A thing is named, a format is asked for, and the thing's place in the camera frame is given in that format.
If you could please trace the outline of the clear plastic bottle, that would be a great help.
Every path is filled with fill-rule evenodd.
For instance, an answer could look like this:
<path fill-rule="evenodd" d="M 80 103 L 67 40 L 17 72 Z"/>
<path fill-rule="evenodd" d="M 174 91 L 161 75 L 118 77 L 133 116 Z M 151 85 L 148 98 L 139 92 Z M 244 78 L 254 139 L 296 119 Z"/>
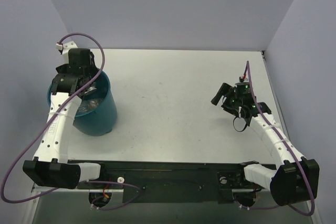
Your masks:
<path fill-rule="evenodd" d="M 96 109 L 103 102 L 101 92 L 95 86 L 91 86 L 84 92 L 81 104 L 77 110 L 77 115 L 89 113 Z"/>

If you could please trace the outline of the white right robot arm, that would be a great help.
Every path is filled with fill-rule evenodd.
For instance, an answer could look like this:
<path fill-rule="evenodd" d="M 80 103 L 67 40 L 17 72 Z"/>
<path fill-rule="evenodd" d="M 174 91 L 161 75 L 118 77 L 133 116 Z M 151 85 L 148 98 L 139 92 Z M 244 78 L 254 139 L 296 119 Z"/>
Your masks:
<path fill-rule="evenodd" d="M 276 123 L 271 109 L 264 102 L 255 102 L 249 82 L 234 86 L 223 83 L 211 103 L 222 103 L 224 111 L 236 119 L 243 119 L 252 128 L 273 158 L 276 170 L 258 162 L 243 164 L 244 179 L 271 192 L 280 205 L 316 199 L 319 181 L 319 165 L 307 159 L 285 136 Z"/>

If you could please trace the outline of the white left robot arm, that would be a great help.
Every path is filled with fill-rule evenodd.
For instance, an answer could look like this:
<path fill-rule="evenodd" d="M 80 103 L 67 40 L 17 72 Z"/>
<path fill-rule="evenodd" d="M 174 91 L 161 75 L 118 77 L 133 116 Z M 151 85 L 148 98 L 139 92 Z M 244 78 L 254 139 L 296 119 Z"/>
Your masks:
<path fill-rule="evenodd" d="M 68 163 L 70 133 L 78 108 L 94 77 L 100 74 L 90 49 L 68 51 L 68 63 L 57 67 L 50 86 L 49 125 L 39 147 L 23 171 L 41 187 L 75 189 L 81 182 L 100 177 L 97 163 Z"/>

